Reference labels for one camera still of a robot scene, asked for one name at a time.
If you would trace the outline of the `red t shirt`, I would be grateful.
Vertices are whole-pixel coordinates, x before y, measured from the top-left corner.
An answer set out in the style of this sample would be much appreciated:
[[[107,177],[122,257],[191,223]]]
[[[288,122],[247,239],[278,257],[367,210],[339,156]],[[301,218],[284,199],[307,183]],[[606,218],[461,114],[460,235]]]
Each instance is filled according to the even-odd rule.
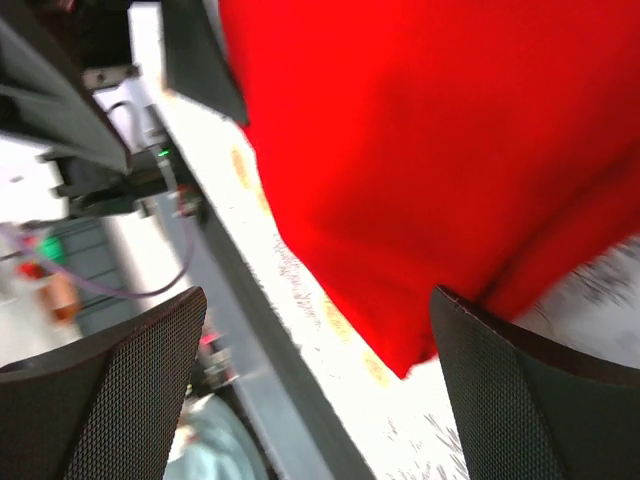
[[[224,1],[282,239],[397,376],[639,230],[635,1]]]

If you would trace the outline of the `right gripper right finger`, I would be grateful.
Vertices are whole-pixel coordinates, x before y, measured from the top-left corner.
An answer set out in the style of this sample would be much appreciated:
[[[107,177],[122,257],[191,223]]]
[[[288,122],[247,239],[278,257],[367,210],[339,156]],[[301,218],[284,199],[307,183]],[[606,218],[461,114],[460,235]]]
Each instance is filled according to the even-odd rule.
[[[636,479],[639,372],[436,288],[430,316],[472,479]]]

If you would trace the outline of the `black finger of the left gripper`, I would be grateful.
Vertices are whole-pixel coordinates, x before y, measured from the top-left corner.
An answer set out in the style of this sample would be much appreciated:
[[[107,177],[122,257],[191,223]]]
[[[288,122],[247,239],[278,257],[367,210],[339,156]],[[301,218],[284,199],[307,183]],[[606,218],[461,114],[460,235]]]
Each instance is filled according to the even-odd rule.
[[[227,61],[219,3],[163,0],[160,5],[167,86],[246,126],[246,102]]]

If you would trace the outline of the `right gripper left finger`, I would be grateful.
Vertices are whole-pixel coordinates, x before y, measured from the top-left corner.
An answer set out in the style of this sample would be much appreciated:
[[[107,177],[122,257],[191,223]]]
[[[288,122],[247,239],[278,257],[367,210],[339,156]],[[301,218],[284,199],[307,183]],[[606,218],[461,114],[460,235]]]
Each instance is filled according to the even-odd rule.
[[[162,478],[207,310],[191,287],[1,370],[4,479]]]

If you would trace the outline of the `aluminium frame rail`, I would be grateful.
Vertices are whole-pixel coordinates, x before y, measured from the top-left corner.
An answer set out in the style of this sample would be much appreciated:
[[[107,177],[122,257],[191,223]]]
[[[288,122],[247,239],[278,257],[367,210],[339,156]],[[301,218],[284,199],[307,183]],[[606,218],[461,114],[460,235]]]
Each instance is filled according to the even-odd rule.
[[[66,52],[21,1],[1,5],[1,132],[114,171],[129,147]]]

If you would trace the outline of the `floral table mat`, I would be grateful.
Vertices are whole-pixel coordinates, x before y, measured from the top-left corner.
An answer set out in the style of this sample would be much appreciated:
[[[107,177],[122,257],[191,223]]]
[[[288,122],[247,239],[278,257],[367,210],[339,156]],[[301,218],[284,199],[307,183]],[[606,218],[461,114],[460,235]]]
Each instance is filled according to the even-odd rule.
[[[169,91],[159,105],[214,210],[326,398],[380,479],[468,472],[440,365],[397,378],[280,238],[255,155],[230,120]],[[639,363],[639,242],[564,280],[519,325],[616,363]]]

